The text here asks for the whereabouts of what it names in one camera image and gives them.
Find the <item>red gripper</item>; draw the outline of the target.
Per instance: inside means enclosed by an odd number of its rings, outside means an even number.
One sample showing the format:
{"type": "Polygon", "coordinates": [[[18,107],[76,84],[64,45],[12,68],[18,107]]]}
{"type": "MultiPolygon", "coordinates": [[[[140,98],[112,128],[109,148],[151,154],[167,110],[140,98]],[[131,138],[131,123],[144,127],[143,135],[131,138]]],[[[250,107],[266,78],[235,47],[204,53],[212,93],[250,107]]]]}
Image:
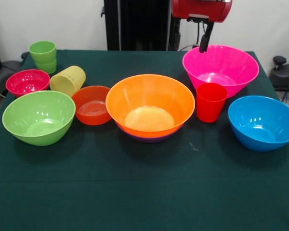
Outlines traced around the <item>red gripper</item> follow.
{"type": "Polygon", "coordinates": [[[180,45],[181,19],[203,19],[208,20],[204,35],[201,38],[199,52],[204,53],[208,49],[214,23],[222,23],[228,16],[231,0],[172,0],[172,15],[174,19],[174,49],[178,50],[180,45]]]}

